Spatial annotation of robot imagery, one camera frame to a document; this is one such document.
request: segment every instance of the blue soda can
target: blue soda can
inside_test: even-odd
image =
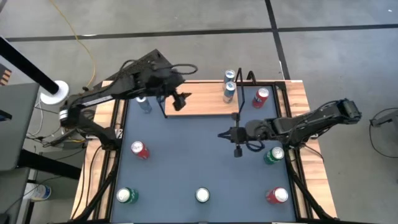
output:
[[[230,103],[232,102],[232,99],[234,97],[236,85],[234,82],[228,82],[225,84],[225,90],[224,90],[224,96],[223,100],[225,103]]]
[[[144,110],[145,113],[150,113],[152,111],[152,107],[149,104],[149,101],[146,97],[136,97],[136,100],[138,102],[138,105],[141,107],[141,109]]]
[[[234,78],[235,78],[235,71],[234,70],[227,70],[225,71],[225,75],[224,75],[224,84],[223,84],[223,90],[225,90],[225,85],[228,82],[233,82]]]

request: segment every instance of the soda can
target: soda can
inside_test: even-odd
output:
[[[235,94],[235,89],[236,89],[236,85],[234,82],[228,82],[225,84],[225,90],[224,90],[224,96],[223,96],[223,100],[225,103],[232,102],[232,99],[234,98],[234,94]]]
[[[139,107],[144,110],[145,113],[150,113],[152,111],[152,107],[149,104],[149,100],[146,97],[136,97]]]
[[[269,203],[284,203],[287,201],[289,195],[282,187],[276,187],[266,193],[266,199]]]
[[[253,107],[262,108],[262,106],[264,106],[264,103],[267,101],[268,96],[269,92],[266,88],[258,89],[253,98]]]
[[[264,161],[266,164],[272,165],[283,159],[284,156],[285,152],[281,147],[274,147],[264,155]]]
[[[131,151],[140,159],[148,159],[149,158],[149,150],[146,145],[140,141],[135,141],[131,144]]]
[[[235,71],[234,70],[227,70],[224,74],[224,83],[223,83],[223,90],[225,90],[225,85],[228,82],[233,82],[235,78]]]
[[[123,187],[118,190],[116,198],[120,203],[136,203],[138,200],[138,190]]]
[[[196,191],[195,196],[198,202],[206,203],[210,198],[210,192],[206,187],[201,187]]]

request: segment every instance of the yellow cable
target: yellow cable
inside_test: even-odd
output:
[[[73,35],[74,35],[75,38],[76,38],[76,41],[77,41],[81,46],[83,46],[83,47],[86,49],[88,55],[90,56],[91,60],[93,61],[93,75],[91,76],[90,81],[89,81],[89,82],[87,83],[87,85],[86,85],[86,87],[88,87],[88,86],[91,85],[91,82],[93,82],[93,80],[94,80],[94,78],[95,78],[95,75],[96,75],[96,62],[95,62],[95,59],[94,59],[93,55],[91,54],[91,52],[88,50],[88,48],[87,48],[82,42],[80,42],[80,40],[79,40],[79,38],[77,37],[77,34],[76,34],[75,30],[73,29],[72,25],[69,23],[69,21],[68,21],[68,19],[65,17],[65,15],[63,15],[63,13],[62,13],[61,10],[58,8],[58,6],[54,3],[53,0],[49,0],[49,1],[52,3],[52,5],[55,7],[55,9],[60,13],[60,15],[64,18],[65,22],[67,22],[67,24],[69,25],[70,29],[71,29],[72,32],[73,32]]]

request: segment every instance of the green soda can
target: green soda can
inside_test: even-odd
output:
[[[285,152],[281,147],[274,147],[264,155],[264,161],[266,164],[272,165],[283,159],[284,156]]]
[[[118,190],[116,198],[120,203],[136,203],[138,200],[138,190],[123,187]]]

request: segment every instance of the can lid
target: can lid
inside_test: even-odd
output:
[[[259,95],[261,97],[268,97],[269,96],[269,92],[266,88],[260,88],[259,89]]]
[[[282,159],[285,156],[285,152],[281,147],[274,147],[271,152],[275,159]]]
[[[138,103],[142,103],[142,102],[146,101],[147,98],[138,96],[138,97],[136,97],[136,100],[137,100]]]
[[[234,70],[227,70],[227,71],[225,71],[225,75],[228,78],[233,78],[233,77],[235,77],[235,71]]]
[[[197,190],[196,196],[199,202],[207,202],[207,200],[209,200],[210,193],[206,188],[201,187]]]
[[[275,190],[275,198],[280,201],[280,202],[286,202],[288,199],[289,195],[287,194],[287,191],[283,189],[282,187],[279,187],[278,189]]]
[[[118,193],[116,194],[116,198],[120,202],[127,202],[130,198],[130,191],[127,188],[122,188],[118,190]]]
[[[135,154],[141,152],[144,148],[144,144],[140,141],[135,141],[131,144],[131,151]]]
[[[229,91],[235,90],[235,83],[234,82],[228,82],[228,83],[225,84],[225,87]]]

